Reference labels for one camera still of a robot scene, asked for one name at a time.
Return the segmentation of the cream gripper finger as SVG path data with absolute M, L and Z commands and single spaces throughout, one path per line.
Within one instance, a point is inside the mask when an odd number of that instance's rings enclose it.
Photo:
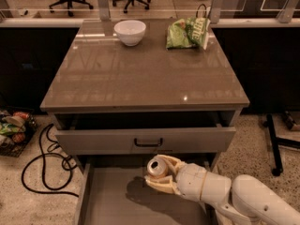
M 168 173 L 163 176 L 166 177 L 168 175 L 171 175 L 172 178 L 178 174 L 179 170 L 185 165 L 185 162 L 180 160 L 177 157 L 171 157 L 171 156 L 166 156 L 166 155 L 157 155 L 153 158 L 162 158 L 167 166 L 168 166 Z
M 159 179 L 146 175 L 145 182 L 150 188 L 153 188 L 157 191 L 175 195 L 181 194 L 171 175 Z

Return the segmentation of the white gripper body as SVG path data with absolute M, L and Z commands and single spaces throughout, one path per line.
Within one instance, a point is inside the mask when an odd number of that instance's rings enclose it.
M 176 185 L 180 196 L 186 200 L 199 202 L 207 170 L 190 163 L 181 168 L 176 175 Z

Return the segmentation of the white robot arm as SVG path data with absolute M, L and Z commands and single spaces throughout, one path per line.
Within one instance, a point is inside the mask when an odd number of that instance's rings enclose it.
M 158 191 L 211 205 L 238 225 L 300 225 L 300 213 L 253 176 L 230 179 L 177 157 L 156 155 L 147 164 L 146 184 Z

